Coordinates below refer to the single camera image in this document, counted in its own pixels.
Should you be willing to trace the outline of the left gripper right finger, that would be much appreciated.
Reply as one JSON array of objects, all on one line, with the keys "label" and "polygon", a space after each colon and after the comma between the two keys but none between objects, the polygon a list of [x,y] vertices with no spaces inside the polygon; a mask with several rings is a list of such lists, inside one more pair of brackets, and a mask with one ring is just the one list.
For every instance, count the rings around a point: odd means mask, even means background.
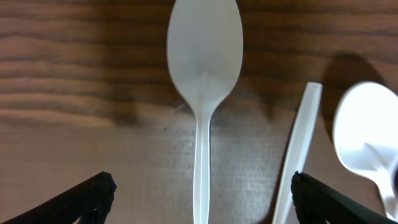
[{"label": "left gripper right finger", "polygon": [[293,175],[291,191],[300,224],[396,224],[303,172]]}]

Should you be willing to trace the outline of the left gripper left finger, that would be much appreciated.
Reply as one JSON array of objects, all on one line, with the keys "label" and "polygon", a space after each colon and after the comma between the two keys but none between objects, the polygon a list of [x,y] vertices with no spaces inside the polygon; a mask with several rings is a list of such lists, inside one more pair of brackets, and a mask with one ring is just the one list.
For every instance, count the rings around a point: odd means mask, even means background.
[{"label": "left gripper left finger", "polygon": [[3,224],[104,224],[111,211],[116,189],[112,175],[100,172]]}]

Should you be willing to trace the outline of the white plastic spoon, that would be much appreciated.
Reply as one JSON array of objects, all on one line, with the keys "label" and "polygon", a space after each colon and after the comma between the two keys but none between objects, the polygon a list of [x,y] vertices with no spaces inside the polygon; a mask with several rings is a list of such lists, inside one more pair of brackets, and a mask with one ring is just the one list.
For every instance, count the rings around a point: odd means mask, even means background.
[{"label": "white plastic spoon", "polygon": [[193,222],[210,212],[210,121],[236,85],[243,62],[243,25],[235,0],[176,0],[167,31],[167,64],[196,120]]}]

